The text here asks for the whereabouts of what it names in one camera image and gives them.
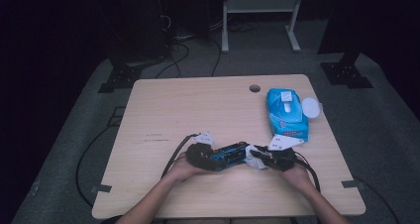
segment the metal stand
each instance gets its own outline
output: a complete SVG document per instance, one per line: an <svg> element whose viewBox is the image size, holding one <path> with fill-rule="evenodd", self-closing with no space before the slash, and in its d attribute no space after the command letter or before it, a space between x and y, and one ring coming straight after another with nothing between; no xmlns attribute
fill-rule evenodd
<svg viewBox="0 0 420 224"><path fill-rule="evenodd" d="M128 53L111 54L109 60L113 69L106 83L102 83L98 93L112 93L115 88L133 88L134 83L142 75L144 68L158 64L164 57L156 60L140 58Z"/></svg>
<svg viewBox="0 0 420 224"><path fill-rule="evenodd" d="M300 46L294 36L294 26L301 0L223 0L222 52L229 52L228 14L229 13L292 13L290 24L285 26L294 52L300 52Z"/></svg>
<svg viewBox="0 0 420 224"><path fill-rule="evenodd" d="M349 88L372 88L368 79L355 67L360 53L344 53L339 62L322 62L321 66L332 85Z"/></svg>

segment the gray carpet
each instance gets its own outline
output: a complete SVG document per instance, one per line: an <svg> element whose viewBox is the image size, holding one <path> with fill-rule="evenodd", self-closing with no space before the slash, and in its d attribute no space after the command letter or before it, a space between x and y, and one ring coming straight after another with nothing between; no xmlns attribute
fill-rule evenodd
<svg viewBox="0 0 420 224"><path fill-rule="evenodd" d="M392 86L380 66L361 55L356 66L373 88L349 89L331 85L320 63L338 61L341 55L317 55L326 26L324 21L298 22L296 37L302 47L295 54L283 30L285 22L261 23L256 30L230 34L230 52L221 55L214 76L261 74L306 74L323 103L324 113L349 165L350 171L379 192L395 211L400 223L420 220L420 123ZM212 39L220 44L220 33ZM210 76L218 60L213 41L196 39L183 43L189 55L179 65L182 77ZM172 56L181 58L186 49L174 46ZM171 60L146 68L142 78L154 79ZM130 89L98 93L112 70L104 60L92 74L34 185L13 223L100 223L79 196L75 174L79 159L89 143L104 129L114 108L125 106ZM178 77L175 66L160 77ZM95 187L108 162L117 127L110 127L90 147L80 164L79 182L93 203ZM395 223L384 202L367 185L359 185L367 212L349 217L353 223ZM315 223L313 217L298 223Z"/></svg>

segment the white lid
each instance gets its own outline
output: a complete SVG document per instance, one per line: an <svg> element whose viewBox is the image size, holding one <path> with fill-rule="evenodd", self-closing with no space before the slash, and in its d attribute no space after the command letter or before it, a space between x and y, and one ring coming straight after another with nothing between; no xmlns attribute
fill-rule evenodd
<svg viewBox="0 0 420 224"><path fill-rule="evenodd" d="M302 110L308 118L316 118L321 114L321 106L318 100L313 97L307 97L302 100Z"/></svg>

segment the blue container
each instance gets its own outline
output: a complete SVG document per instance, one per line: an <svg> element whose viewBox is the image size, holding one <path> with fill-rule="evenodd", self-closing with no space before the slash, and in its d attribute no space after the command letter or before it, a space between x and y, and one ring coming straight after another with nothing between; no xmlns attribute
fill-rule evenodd
<svg viewBox="0 0 420 224"><path fill-rule="evenodd" d="M269 124L275 135L308 142L308 118L303 114L299 96L292 89L272 88L266 96Z"/></svg>

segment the dark background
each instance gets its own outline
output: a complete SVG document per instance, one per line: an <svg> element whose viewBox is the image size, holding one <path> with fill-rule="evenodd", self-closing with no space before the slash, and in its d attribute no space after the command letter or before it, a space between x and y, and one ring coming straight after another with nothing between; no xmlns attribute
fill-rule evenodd
<svg viewBox="0 0 420 224"><path fill-rule="evenodd" d="M96 66L115 51L165 55L158 13L175 11L157 1L0 0L1 223L15 215ZM220 0L202 2L209 20L220 15ZM418 2L302 0L298 19L329 18L320 53L370 56L419 117Z"/></svg>

